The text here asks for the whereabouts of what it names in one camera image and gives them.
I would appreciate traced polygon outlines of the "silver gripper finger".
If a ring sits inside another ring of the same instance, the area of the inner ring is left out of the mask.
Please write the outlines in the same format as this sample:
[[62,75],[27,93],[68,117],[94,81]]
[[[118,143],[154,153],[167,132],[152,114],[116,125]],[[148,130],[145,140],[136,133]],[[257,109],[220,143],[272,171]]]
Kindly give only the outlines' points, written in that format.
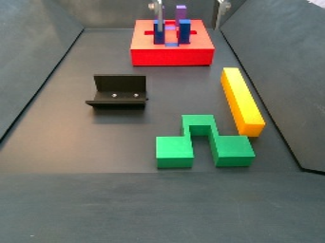
[[152,10],[157,17],[157,32],[163,31],[163,0],[152,0],[148,4],[148,9]]
[[220,18],[225,11],[231,8],[229,0],[216,0],[216,18],[215,18],[215,29],[219,29]]

